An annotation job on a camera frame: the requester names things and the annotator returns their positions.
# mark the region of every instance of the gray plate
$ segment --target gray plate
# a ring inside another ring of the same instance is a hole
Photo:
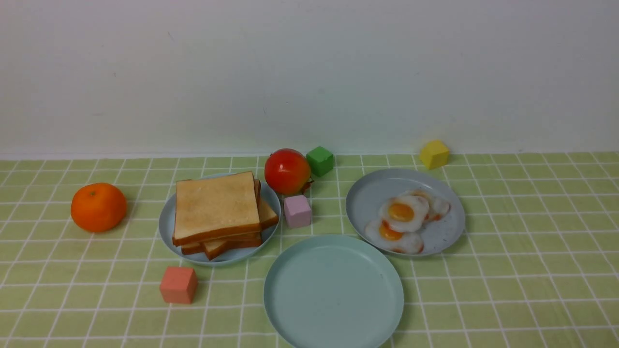
[[[230,175],[230,173],[224,174],[214,174],[209,175],[205,178],[214,178],[216,176]],[[269,185],[261,181],[261,190],[260,197],[264,199],[267,203],[269,203],[271,209],[280,217],[279,222],[282,221],[282,206],[279,203],[279,198],[277,194]],[[277,230],[277,226],[279,226],[279,222],[277,225],[271,226],[266,230],[262,231],[262,245],[256,248],[243,248],[243,249],[232,249],[228,250],[225,253],[219,255],[213,260],[209,260],[206,258],[204,253],[193,254],[193,255],[183,255],[181,252],[181,248],[178,246],[174,246],[172,244],[172,235],[174,234],[174,223],[176,220],[176,195],[172,195],[165,203],[161,211],[161,215],[159,215],[159,235],[165,245],[172,251],[174,254],[178,255],[180,258],[183,258],[190,263],[200,264],[203,266],[223,266],[226,264],[231,264],[235,262],[239,262],[243,259],[250,257],[251,255],[258,252],[258,250],[262,249],[266,243],[269,242],[271,237],[275,234]]]
[[[424,248],[420,254],[400,254],[378,248],[395,256],[416,257],[437,254],[456,242],[464,230],[465,214],[460,199],[442,181],[429,175],[408,169],[385,169],[360,178],[346,196],[346,214],[359,236],[364,236],[365,225],[378,219],[378,211],[385,201],[407,190],[422,188],[449,201],[449,213],[439,221],[422,227],[420,235]]]

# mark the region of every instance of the light green plate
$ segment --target light green plate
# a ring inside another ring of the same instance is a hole
[[[376,348],[404,309],[402,282],[387,257],[343,235],[300,241],[273,263],[264,308],[296,348]]]

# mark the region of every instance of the stack of bread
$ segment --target stack of bread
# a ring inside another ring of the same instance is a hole
[[[230,249],[260,246],[261,232],[278,220],[252,172],[176,183],[172,243],[185,255],[213,260]]]

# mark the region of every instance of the coral cube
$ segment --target coral cube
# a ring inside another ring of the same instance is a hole
[[[169,266],[163,275],[159,291],[167,303],[193,302],[197,289],[196,271],[191,267]]]

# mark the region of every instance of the orange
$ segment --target orange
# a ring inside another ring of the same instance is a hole
[[[118,225],[127,212],[127,199],[114,185],[95,183],[77,190],[71,201],[71,218],[80,228],[93,233]]]

